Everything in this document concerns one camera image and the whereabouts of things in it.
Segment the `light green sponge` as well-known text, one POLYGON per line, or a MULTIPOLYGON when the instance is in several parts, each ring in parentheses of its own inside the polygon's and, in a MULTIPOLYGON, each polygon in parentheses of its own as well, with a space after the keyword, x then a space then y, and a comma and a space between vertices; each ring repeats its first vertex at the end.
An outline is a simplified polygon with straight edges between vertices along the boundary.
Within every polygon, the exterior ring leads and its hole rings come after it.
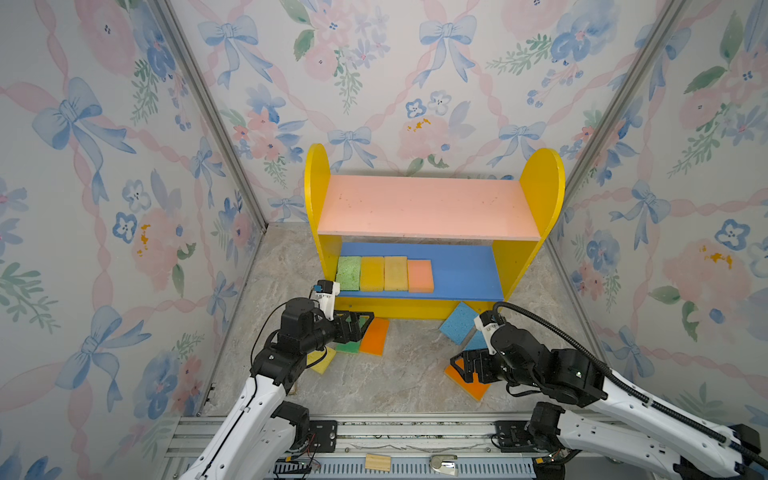
POLYGON ((342 256, 338 260, 335 281, 342 291, 359 291, 362 269, 360 256, 342 256))

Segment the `bright yellow sponge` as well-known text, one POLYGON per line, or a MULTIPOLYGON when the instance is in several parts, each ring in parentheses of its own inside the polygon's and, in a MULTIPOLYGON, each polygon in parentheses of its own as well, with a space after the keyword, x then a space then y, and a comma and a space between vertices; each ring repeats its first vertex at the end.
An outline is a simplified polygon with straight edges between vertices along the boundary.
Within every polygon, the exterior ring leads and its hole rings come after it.
POLYGON ((385 260, 381 256, 361 258, 360 291, 382 292, 385 282, 385 260))

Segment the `pale yellow sponge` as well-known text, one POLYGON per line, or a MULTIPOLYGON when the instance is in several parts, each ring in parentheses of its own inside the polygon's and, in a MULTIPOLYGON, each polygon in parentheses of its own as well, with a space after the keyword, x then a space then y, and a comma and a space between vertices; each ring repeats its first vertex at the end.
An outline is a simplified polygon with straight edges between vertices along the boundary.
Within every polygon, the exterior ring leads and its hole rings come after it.
POLYGON ((409 290, 407 257, 387 256, 384 258, 384 290, 389 292, 409 290))

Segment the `pink salmon sponge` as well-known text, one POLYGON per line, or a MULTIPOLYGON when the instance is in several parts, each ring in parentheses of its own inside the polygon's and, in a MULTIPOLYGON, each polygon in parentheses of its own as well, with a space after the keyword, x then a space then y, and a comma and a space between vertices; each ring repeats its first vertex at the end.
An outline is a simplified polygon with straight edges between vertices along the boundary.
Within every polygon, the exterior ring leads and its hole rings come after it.
POLYGON ((430 260, 407 262, 408 291, 415 294, 432 294, 435 289, 432 263, 430 260))

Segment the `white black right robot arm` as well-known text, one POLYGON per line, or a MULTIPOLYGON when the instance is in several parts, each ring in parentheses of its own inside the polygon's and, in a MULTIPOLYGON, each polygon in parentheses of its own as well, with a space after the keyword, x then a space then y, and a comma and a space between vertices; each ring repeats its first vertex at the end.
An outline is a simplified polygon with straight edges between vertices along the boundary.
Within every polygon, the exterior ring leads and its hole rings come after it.
POLYGON ((574 339, 549 349, 509 323, 481 325, 485 348, 451 358, 468 384, 504 383, 508 394, 542 394, 526 430, 545 451, 587 451, 668 479, 756 479, 766 467, 759 433, 691 416, 629 384, 574 339))

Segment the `yellow sponge under left arm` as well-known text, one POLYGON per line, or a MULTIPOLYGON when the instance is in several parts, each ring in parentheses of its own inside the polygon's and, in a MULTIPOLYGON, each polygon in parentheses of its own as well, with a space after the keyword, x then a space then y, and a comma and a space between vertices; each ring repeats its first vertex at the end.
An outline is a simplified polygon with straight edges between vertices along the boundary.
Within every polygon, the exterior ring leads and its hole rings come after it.
POLYGON ((324 347, 320 351, 313 351, 307 355, 307 368, 323 375, 336 354, 337 352, 331 347, 324 347))

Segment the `blue sponge near shelf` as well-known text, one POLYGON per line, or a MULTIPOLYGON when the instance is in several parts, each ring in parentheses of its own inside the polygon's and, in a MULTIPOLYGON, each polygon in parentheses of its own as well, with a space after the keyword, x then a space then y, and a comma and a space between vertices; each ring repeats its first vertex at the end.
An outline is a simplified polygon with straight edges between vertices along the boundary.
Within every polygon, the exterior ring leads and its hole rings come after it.
POLYGON ((458 346, 462 346, 466 335, 476 330, 474 319, 477 312, 464 302, 460 302, 448 318, 441 324, 439 330, 449 340, 458 346))

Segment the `dark green sponge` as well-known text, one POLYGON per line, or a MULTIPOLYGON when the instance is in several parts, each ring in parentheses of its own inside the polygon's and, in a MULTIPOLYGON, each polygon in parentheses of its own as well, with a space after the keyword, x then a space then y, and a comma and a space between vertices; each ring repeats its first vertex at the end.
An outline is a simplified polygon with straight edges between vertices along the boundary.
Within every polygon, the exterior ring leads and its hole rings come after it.
POLYGON ((348 343, 337 343, 335 350, 341 353, 358 354, 360 352, 360 341, 353 341, 348 343))

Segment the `orange sponge left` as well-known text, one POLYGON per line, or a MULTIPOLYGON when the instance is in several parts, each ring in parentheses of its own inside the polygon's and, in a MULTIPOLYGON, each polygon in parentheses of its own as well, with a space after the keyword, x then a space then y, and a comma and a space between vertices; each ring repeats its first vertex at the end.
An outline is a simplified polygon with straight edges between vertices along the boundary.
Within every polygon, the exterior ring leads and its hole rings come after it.
POLYGON ((384 353, 390 320, 374 318, 361 340, 359 352, 381 357, 384 353))

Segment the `orange sponge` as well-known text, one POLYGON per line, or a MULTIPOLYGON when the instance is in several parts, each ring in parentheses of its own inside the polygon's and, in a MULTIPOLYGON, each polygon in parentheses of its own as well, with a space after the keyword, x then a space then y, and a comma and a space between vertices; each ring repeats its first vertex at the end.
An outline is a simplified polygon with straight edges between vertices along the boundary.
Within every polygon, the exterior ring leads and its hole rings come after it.
POLYGON ((477 402, 480 402, 483 399, 490 388, 489 384, 482 384, 479 382, 467 383, 452 366, 447 366, 444 373, 477 402))
POLYGON ((381 357, 384 353, 390 320, 374 318, 361 340, 359 352, 381 357))

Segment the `blue sponge lower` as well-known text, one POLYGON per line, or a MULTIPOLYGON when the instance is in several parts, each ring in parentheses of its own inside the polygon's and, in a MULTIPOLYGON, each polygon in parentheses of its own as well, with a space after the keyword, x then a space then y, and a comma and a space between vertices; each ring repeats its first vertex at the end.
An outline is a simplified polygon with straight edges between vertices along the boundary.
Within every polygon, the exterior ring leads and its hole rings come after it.
POLYGON ((487 348, 487 343, 482 332, 472 330, 466 335, 462 346, 464 351, 481 350, 487 348))

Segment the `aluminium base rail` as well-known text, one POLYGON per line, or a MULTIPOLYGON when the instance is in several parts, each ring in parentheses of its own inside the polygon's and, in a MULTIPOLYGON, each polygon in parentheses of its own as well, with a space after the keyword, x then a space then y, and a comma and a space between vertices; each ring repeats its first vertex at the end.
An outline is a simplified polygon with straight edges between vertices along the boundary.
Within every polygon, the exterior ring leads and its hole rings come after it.
MULTIPOLYGON (((335 421, 333 452, 315 455, 305 479, 534 479, 528 449, 502 453, 495 424, 527 421, 523 413, 437 413, 316 416, 335 421), (366 470, 367 454, 392 458, 389 473, 366 470), (458 476, 441 475, 429 465, 433 455, 456 455, 458 476)), ((181 479, 223 422, 223 417, 182 417, 153 479, 181 479)), ((595 453, 581 453, 565 467, 564 479, 660 479, 652 473, 595 453)))

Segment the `aluminium corner post left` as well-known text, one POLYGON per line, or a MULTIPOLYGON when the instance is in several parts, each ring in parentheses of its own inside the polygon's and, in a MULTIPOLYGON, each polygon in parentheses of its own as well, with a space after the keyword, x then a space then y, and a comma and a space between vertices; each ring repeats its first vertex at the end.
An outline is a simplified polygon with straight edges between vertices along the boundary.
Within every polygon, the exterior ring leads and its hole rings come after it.
POLYGON ((210 128, 213 138, 223 154, 224 162, 234 176, 234 183, 243 194, 248 211, 253 215, 258 225, 258 231, 265 234, 267 222, 247 177, 247 171, 241 164, 235 153, 234 144, 225 131, 222 117, 216 108, 203 72, 179 23, 172 2, 150 0, 148 5, 156 16, 160 29, 167 37, 172 53, 180 63, 180 68, 189 82, 192 96, 202 112, 203 120, 210 128))

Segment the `aluminium corner post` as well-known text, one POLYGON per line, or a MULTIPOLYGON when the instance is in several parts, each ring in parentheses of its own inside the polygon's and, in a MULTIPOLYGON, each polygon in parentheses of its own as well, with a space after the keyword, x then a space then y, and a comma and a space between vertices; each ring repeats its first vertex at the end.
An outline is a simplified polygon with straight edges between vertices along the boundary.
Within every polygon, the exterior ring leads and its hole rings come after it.
POLYGON ((216 108, 203 72, 179 23, 172 2, 150 0, 148 5, 156 16, 160 29, 167 37, 172 53, 180 63, 180 68, 189 82, 192 96, 202 112, 203 120, 210 128, 213 138, 223 154, 224 162, 234 176, 234 183, 243 194, 248 211, 253 215, 258 225, 258 231, 265 234, 267 222, 247 177, 247 171, 241 164, 235 153, 234 144, 225 131, 222 117, 216 108))
POLYGON ((596 129, 594 138, 582 150, 571 176, 567 179, 565 204, 568 204, 575 197, 579 185, 587 176, 592 163, 608 142, 614 127, 629 108, 641 84, 651 74, 656 59, 661 55, 663 47, 675 32, 677 25, 681 22, 682 15, 689 6, 690 1, 686 0, 665 1, 662 4, 657 20, 652 24, 646 36, 644 46, 639 49, 626 72, 625 80, 616 90, 596 129))

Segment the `aluminium corner post right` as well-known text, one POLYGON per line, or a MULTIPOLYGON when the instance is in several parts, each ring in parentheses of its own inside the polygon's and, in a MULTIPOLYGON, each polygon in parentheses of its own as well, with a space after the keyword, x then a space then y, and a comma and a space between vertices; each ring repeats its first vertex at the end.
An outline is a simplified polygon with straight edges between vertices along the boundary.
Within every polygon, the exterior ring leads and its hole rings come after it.
POLYGON ((639 49, 626 72, 625 80, 616 90, 596 129, 594 138, 582 150, 571 176, 567 179, 565 204, 568 204, 575 197, 579 185, 587 176, 592 163, 608 142, 614 127, 629 108, 641 84, 651 74, 656 59, 661 55, 663 47, 675 32, 677 25, 681 22, 682 15, 689 6, 690 1, 686 0, 665 1, 662 4, 657 20, 652 24, 646 36, 644 46, 639 49))

